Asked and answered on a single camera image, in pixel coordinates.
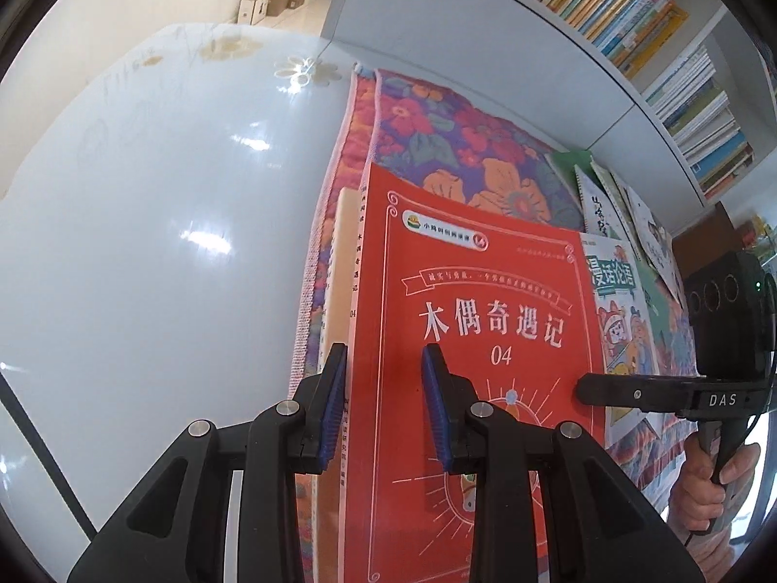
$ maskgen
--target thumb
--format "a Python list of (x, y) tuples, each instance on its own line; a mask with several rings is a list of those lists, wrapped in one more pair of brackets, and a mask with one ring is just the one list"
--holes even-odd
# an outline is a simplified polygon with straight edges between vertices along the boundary
[(728, 484), (751, 471), (759, 462), (760, 445), (752, 443), (741, 447), (720, 471), (720, 483)]

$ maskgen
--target white box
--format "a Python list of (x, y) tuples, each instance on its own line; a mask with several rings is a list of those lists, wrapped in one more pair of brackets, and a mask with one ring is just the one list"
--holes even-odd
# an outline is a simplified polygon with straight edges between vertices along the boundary
[(256, 25), (267, 16), (267, 4), (270, 0), (240, 0), (238, 24)]

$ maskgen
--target beige book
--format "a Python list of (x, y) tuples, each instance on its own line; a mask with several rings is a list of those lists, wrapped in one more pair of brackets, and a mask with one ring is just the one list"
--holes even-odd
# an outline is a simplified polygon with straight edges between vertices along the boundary
[[(360, 202), (360, 193), (355, 189), (344, 188), (337, 198), (324, 295), (319, 372), (324, 367), (332, 344), (348, 343)], [(337, 583), (337, 532), (342, 465), (340, 448), (341, 441), (338, 436), (336, 453), (329, 467), (320, 476), (314, 476), (312, 481), (313, 579), (316, 583)]]

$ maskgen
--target floor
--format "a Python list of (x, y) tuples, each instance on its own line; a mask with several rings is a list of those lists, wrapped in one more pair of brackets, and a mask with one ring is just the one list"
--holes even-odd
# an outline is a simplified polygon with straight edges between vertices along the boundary
[(287, 8), (277, 17), (266, 17), (258, 25), (318, 37), (324, 27), (331, 2), (332, 0), (306, 0), (301, 7)]

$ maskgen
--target orange flower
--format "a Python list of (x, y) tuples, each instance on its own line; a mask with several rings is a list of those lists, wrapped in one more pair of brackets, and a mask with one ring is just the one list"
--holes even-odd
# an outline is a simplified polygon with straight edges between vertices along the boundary
[(438, 103), (442, 100), (442, 92), (426, 85), (413, 85), (413, 94), (421, 99), (432, 99)]
[(464, 182), (461, 178), (456, 177), (445, 169), (440, 169), (427, 175), (423, 181), (423, 189), (440, 197), (447, 197), (449, 200), (457, 201), (460, 204), (465, 202)]
[(478, 192), (469, 205), (497, 214), (548, 223), (551, 219), (545, 196), (533, 179), (521, 179), (518, 169), (509, 162), (487, 157), (483, 160), (485, 181), (489, 190)]

